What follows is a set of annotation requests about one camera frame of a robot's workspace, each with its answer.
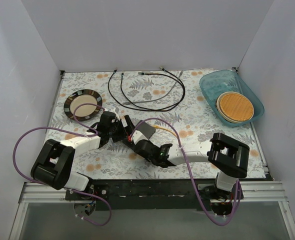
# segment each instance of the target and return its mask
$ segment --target plate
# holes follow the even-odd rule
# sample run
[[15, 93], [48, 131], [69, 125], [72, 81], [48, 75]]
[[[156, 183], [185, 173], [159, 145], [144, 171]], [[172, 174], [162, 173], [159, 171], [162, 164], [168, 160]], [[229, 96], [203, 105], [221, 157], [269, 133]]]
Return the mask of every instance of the plate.
[[252, 109], [254, 109], [252, 103], [251, 103], [251, 102], [250, 102], [250, 101], [249, 101], [244, 95], [242, 95], [242, 94], [240, 94], [240, 93], [238, 93], [238, 92], [233, 92], [233, 91], [227, 91], [227, 92], [224, 92], [224, 93], [222, 93], [222, 94], [217, 98], [217, 100], [216, 100], [216, 102], [215, 102], [216, 109], [217, 109], [218, 112], [221, 114], [221, 116], [222, 116], [225, 120], [229, 121], [230, 123], [237, 124], [237, 123], [242, 123], [242, 122], [247, 121], [247, 120], [245, 120], [245, 121], [239, 121], [239, 120], [232, 119], [232, 118], [229, 117], [229, 116], [223, 111], [223, 109], [221, 108], [221, 105], [219, 104], [220, 101], [221, 101], [225, 96], [230, 95], [230, 94], [233, 94], [233, 95], [240, 95], [240, 96], [242, 96], [243, 101], [246, 101], [246, 103], [248, 103], [249, 105], [251, 105]]
[[[102, 97], [96, 91], [91, 89], [82, 89], [72, 93], [67, 97], [64, 103], [64, 113], [70, 119], [74, 119], [73, 112], [81, 104], [96, 104], [102, 106]], [[99, 108], [93, 105], [84, 105], [77, 109], [75, 116], [79, 121], [85, 121], [93, 118], [98, 112]]]

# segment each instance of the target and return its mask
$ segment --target black rimmed plate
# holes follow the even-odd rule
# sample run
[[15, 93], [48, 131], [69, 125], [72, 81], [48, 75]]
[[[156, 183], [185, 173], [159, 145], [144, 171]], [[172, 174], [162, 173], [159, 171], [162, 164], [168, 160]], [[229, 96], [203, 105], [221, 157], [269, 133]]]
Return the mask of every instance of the black rimmed plate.
[[[73, 112], [81, 104], [96, 104], [102, 106], [102, 97], [96, 91], [91, 89], [82, 89], [74, 92], [65, 100], [63, 110], [66, 116], [70, 119], [74, 119]], [[77, 109], [75, 116], [79, 121], [89, 120], [93, 118], [100, 108], [93, 105], [84, 105]]]

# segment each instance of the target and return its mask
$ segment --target black bracket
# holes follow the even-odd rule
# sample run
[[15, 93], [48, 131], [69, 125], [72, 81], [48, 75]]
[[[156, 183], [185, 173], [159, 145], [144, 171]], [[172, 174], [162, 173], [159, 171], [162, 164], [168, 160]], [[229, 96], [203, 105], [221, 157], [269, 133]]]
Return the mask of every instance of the black bracket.
[[127, 132], [123, 124], [118, 120], [114, 112], [104, 111], [99, 119], [99, 122], [94, 123], [91, 128], [96, 126], [98, 136], [100, 137], [99, 147], [103, 147], [112, 138], [113, 142], [119, 142], [127, 138]]
[[[31, 170], [31, 176], [46, 185], [60, 190], [69, 180], [75, 149], [49, 139], [45, 142]], [[57, 163], [50, 159], [58, 158]]]
[[64, 71], [64, 70], [59, 71], [59, 76], [60, 76], [59, 80], [60, 81], [64, 78], [64, 74], [66, 74], [66, 71]]
[[214, 133], [208, 161], [226, 175], [244, 179], [248, 174], [250, 147], [223, 133]]
[[[234, 184], [231, 192], [227, 192], [221, 189], [216, 188], [214, 185], [209, 185], [204, 187], [203, 189], [199, 189], [199, 195], [203, 199], [203, 201], [209, 201], [209, 200], [218, 200], [218, 199], [224, 199], [225, 202], [213, 202], [210, 204], [211, 210], [219, 215], [219, 216], [227, 216], [232, 212], [232, 199], [234, 199], [234, 193], [235, 193], [236, 184]], [[243, 192], [238, 192], [236, 199], [243, 199], [244, 195]]]
[[171, 143], [158, 147], [149, 140], [141, 140], [135, 145], [134, 152], [155, 166], [167, 168], [175, 166], [168, 161], [170, 147], [172, 147]]

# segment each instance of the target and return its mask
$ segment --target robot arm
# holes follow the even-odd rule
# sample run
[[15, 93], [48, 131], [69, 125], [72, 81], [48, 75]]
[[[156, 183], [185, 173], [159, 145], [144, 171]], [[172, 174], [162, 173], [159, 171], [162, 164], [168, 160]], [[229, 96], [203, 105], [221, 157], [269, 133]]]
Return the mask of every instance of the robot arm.
[[[114, 143], [122, 141], [135, 153], [162, 168], [186, 163], [177, 142], [160, 147], [154, 145], [149, 139], [155, 128], [145, 122], [140, 124], [132, 141], [129, 141], [128, 136], [135, 126], [129, 116], [126, 115], [125, 120], [126, 127], [123, 126], [117, 110], [105, 111], [100, 121], [92, 126], [96, 126], [97, 136], [86, 137], [92, 134], [89, 130], [84, 137], [63, 141], [47, 140], [32, 167], [31, 176], [56, 190], [67, 188], [84, 191], [89, 178], [71, 171], [73, 160], [83, 153], [101, 148], [110, 138]], [[215, 133], [211, 140], [183, 147], [190, 163], [210, 162], [220, 169], [215, 184], [220, 190], [231, 192], [236, 179], [247, 176], [250, 148], [229, 136]], [[56, 164], [50, 161], [57, 158]]]
[[[134, 142], [136, 135], [139, 132], [133, 134]], [[249, 146], [223, 133], [214, 133], [210, 140], [185, 144], [183, 148], [190, 163], [210, 162], [220, 170], [215, 183], [220, 190], [231, 192], [237, 179], [247, 177]], [[186, 163], [176, 141], [157, 147], [147, 139], [140, 139], [134, 152], [163, 168]]]

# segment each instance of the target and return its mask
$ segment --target round woven coaster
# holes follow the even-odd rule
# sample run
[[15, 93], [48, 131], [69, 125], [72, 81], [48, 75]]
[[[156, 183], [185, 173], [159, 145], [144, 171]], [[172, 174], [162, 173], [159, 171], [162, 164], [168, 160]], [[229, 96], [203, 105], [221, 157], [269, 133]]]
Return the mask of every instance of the round woven coaster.
[[218, 106], [223, 117], [227, 120], [244, 122], [250, 120], [254, 114], [254, 107], [250, 100], [237, 92], [225, 92], [218, 98]]
[[224, 113], [222, 112], [220, 106], [218, 106], [218, 101], [216, 101], [215, 106], [216, 106], [216, 109], [218, 110], [219, 114], [221, 114], [221, 116], [222, 116], [225, 120], [227, 120], [227, 121], [229, 121], [230, 123], [233, 123], [233, 124], [239, 124], [239, 123], [242, 123], [241, 121], [233, 121], [232, 119], [230, 119], [230, 118], [228, 118], [227, 116], [225, 116]]

